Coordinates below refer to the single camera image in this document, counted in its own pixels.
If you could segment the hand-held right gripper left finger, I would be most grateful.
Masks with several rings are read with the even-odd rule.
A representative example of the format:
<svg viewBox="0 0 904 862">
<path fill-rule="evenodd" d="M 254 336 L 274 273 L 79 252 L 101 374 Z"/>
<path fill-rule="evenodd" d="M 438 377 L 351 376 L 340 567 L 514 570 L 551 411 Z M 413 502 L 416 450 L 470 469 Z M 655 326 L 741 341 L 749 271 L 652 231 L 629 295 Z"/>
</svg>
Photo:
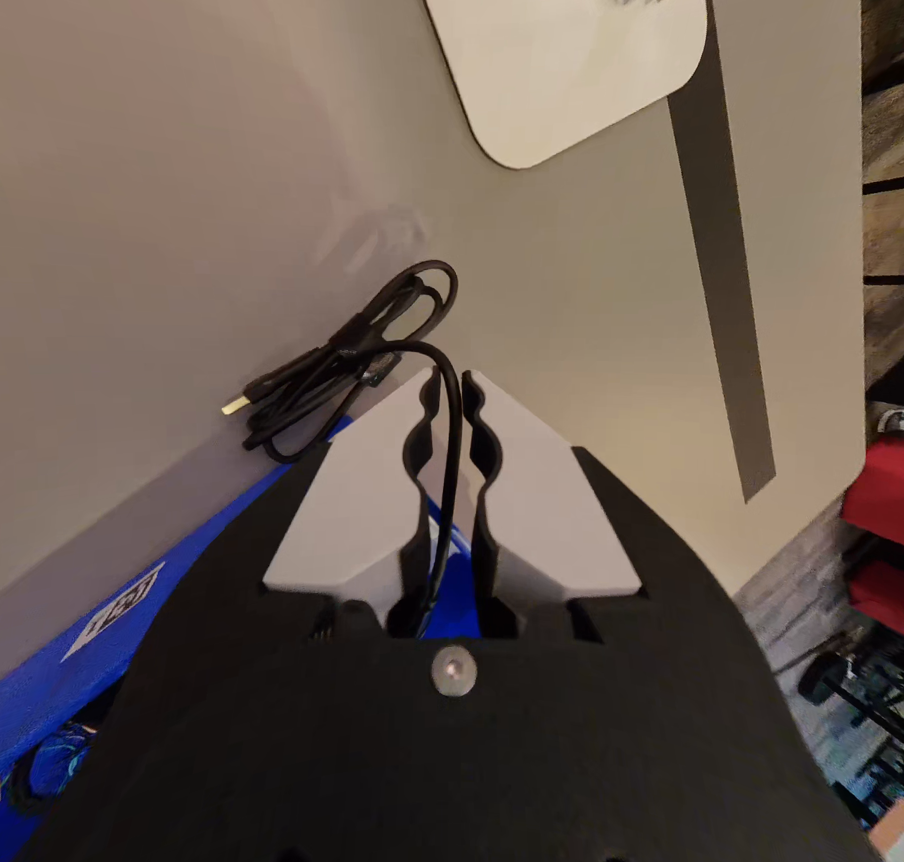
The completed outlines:
<svg viewBox="0 0 904 862">
<path fill-rule="evenodd" d="M 432 566 L 428 494 L 438 368 L 419 371 L 336 435 L 263 586 L 277 596 L 367 605 L 394 638 L 420 628 Z"/>
</svg>

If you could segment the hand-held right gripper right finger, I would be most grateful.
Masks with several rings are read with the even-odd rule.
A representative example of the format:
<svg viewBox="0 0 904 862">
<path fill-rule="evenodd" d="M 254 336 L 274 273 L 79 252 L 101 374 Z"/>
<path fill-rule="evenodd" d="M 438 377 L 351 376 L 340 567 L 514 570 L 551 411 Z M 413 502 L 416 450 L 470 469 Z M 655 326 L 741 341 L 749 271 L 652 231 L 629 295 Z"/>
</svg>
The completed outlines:
<svg viewBox="0 0 904 862">
<path fill-rule="evenodd" d="M 547 607 L 589 632 L 577 602 L 635 597 L 642 582 L 574 449 L 483 373 L 465 372 L 461 388 L 484 480 L 471 541 L 482 636 L 516 638 Z"/>
</svg>

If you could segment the blue plastic bin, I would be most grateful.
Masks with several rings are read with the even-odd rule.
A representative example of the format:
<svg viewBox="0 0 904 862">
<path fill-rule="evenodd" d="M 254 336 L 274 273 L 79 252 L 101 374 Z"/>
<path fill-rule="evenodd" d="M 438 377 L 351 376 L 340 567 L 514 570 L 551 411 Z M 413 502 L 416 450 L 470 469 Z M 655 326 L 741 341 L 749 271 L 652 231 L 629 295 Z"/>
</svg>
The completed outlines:
<svg viewBox="0 0 904 862">
<path fill-rule="evenodd" d="M 72 779 L 106 716 L 151 622 L 179 581 L 247 507 L 292 466 L 277 469 L 161 554 L 95 609 L 2 677 L 2 810 L 19 820 L 41 815 Z M 153 589 L 80 651 L 61 661 L 89 619 L 149 570 L 165 562 Z"/>
</svg>

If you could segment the black white marker tag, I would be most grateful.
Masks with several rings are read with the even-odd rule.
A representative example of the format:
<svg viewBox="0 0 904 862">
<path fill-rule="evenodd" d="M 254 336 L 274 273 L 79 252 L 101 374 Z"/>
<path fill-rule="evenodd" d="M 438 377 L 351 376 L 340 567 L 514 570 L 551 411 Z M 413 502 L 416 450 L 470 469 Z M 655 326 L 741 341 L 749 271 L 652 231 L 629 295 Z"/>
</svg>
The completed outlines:
<svg viewBox="0 0 904 862">
<path fill-rule="evenodd" d="M 153 589 L 157 577 L 164 566 L 165 562 L 161 562 L 152 567 L 149 572 L 141 576 L 134 584 L 96 611 L 69 649 L 63 654 L 61 661 L 80 651 L 104 630 L 107 630 L 110 625 L 129 613 L 137 604 L 140 604 Z"/>
</svg>

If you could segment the red plastic bin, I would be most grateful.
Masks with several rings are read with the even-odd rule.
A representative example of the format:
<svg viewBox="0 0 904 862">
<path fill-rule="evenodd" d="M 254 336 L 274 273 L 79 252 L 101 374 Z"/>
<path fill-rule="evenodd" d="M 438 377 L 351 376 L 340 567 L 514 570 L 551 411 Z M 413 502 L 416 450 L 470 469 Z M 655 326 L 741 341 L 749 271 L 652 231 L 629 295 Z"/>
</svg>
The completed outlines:
<svg viewBox="0 0 904 862">
<path fill-rule="evenodd" d="M 841 516 L 858 529 L 903 544 L 901 437 L 881 437 L 867 448 L 864 467 L 845 493 Z"/>
</svg>

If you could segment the white document stand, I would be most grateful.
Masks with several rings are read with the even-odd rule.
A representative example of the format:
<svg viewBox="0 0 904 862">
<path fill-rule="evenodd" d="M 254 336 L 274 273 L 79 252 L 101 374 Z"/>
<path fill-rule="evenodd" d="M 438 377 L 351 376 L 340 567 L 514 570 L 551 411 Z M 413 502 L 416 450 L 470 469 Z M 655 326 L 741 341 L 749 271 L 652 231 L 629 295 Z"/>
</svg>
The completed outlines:
<svg viewBox="0 0 904 862">
<path fill-rule="evenodd" d="M 485 154 L 535 167 L 694 75 L 708 0 L 424 0 Z"/>
</svg>

